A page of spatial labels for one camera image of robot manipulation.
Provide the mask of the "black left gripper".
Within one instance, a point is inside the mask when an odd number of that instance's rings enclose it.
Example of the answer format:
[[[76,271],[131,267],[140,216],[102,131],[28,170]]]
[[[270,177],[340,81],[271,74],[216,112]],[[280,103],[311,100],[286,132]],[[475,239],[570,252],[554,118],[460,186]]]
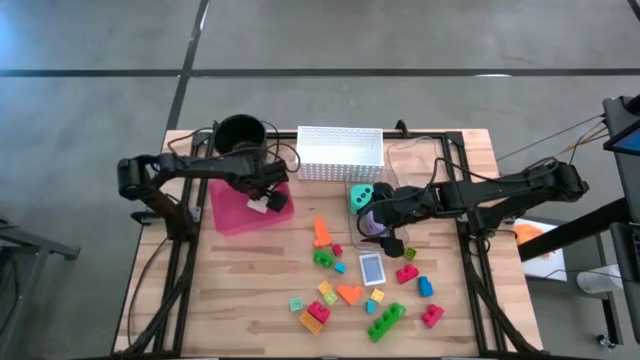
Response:
[[[288,196],[277,190],[279,185],[289,181],[286,163],[283,160],[265,163],[256,158],[247,158],[241,164],[234,180],[234,189],[246,194],[251,200],[266,197],[266,207],[280,212],[288,201]]]

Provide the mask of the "purple foam die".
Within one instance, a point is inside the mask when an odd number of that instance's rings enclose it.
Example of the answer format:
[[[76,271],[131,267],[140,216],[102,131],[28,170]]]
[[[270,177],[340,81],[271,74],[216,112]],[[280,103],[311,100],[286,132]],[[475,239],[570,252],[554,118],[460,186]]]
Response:
[[[382,225],[381,223],[378,223],[374,219],[374,212],[373,211],[369,211],[363,217],[363,219],[360,221],[360,225],[361,225],[361,228],[362,228],[364,234],[367,235],[367,236],[370,236],[370,237],[381,237],[381,236],[387,236],[388,235],[387,228],[384,225]]]

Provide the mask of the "teal foam die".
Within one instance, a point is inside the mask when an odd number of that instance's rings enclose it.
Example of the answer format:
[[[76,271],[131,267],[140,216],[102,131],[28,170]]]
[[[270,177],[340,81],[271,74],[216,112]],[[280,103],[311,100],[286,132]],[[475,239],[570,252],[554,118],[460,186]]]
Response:
[[[349,192],[349,209],[352,215],[358,215],[373,199],[374,187],[370,184],[356,184]]]

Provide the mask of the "orange triangular toy block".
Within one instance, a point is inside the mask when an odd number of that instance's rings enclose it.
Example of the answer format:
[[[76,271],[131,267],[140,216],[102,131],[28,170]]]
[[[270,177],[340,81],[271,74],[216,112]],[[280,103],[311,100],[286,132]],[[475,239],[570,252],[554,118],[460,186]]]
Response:
[[[336,290],[350,306],[355,306],[363,294],[361,286],[339,285]]]

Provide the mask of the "long green toy block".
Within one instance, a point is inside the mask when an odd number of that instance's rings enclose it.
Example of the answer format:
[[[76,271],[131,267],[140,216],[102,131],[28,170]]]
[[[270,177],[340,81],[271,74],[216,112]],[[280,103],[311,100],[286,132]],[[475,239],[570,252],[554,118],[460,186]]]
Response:
[[[406,307],[394,302],[390,307],[368,328],[369,338],[378,342],[404,315]]]

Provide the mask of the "pink translucent tray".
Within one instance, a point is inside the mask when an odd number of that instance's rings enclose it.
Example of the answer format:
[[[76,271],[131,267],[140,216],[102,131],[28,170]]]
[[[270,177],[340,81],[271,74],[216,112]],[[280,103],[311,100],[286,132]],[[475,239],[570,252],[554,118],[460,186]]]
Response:
[[[222,180],[210,180],[208,190],[214,226],[223,235],[256,230],[294,217],[292,200],[288,200],[280,212],[269,209],[262,214],[247,207],[247,202],[251,200],[247,195],[237,192]]]

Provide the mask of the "white perforated basket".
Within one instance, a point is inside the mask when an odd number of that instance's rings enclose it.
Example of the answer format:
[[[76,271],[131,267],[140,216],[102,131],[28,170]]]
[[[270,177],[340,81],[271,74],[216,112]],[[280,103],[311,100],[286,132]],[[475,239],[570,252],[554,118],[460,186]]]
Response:
[[[385,168],[383,130],[299,126],[296,151],[301,180],[376,180]]]

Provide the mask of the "black round pot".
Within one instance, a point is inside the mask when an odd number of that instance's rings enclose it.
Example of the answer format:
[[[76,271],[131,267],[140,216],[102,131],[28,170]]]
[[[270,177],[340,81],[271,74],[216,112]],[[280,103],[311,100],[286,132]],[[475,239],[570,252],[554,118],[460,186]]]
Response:
[[[214,149],[218,157],[254,155],[265,160],[266,129],[257,118],[237,114],[224,119],[214,131]]]

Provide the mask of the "large yellow toy block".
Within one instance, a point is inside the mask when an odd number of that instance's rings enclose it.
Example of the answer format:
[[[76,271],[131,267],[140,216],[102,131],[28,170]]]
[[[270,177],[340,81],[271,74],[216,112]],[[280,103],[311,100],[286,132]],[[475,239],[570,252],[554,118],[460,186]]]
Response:
[[[305,311],[300,315],[299,321],[314,335],[317,335],[323,328],[323,324],[308,311]]]

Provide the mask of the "white paper sheet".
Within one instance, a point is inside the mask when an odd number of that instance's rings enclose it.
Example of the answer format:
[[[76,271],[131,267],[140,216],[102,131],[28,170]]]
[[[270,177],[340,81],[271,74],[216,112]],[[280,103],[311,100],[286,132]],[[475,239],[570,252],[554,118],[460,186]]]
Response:
[[[556,228],[556,225],[546,224],[526,219],[516,219],[513,231],[517,233],[519,245],[531,240],[535,235],[541,235]],[[544,278],[566,282],[565,261],[563,250],[555,250],[537,258],[522,261],[524,273],[530,277]]]

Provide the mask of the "black metal bar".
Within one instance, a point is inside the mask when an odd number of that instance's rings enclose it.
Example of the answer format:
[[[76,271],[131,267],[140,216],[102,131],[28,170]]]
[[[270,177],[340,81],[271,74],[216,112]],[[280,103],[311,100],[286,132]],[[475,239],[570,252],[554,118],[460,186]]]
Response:
[[[525,262],[601,233],[613,223],[636,222],[627,200],[620,198],[518,246]]]

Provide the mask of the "white rounded object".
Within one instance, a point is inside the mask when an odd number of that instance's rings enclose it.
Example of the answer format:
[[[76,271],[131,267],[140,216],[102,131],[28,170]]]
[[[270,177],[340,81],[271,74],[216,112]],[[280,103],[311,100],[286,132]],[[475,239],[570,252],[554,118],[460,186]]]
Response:
[[[576,276],[578,287],[587,294],[601,294],[623,289],[617,264],[581,271]]]

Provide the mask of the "grey metal table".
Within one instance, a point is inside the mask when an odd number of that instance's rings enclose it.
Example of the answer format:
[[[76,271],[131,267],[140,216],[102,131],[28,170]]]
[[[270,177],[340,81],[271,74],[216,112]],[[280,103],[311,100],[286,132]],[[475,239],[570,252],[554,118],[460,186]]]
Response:
[[[76,260],[79,252],[78,246],[33,234],[0,217],[0,360],[16,353],[48,257]]]

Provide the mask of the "dark grey equipment cart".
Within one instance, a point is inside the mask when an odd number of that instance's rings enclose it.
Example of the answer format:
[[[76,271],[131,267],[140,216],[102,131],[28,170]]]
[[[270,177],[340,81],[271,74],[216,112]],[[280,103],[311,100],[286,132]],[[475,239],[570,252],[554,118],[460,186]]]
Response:
[[[616,153],[615,159],[624,197],[610,230],[625,295],[640,301],[640,156]]]

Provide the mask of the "laptop with blue screen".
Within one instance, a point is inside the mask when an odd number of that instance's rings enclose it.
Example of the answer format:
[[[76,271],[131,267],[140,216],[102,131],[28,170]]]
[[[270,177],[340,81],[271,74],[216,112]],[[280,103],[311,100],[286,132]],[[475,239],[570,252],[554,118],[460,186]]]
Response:
[[[605,99],[603,108],[604,122],[609,132],[603,149],[640,156],[640,94]]]

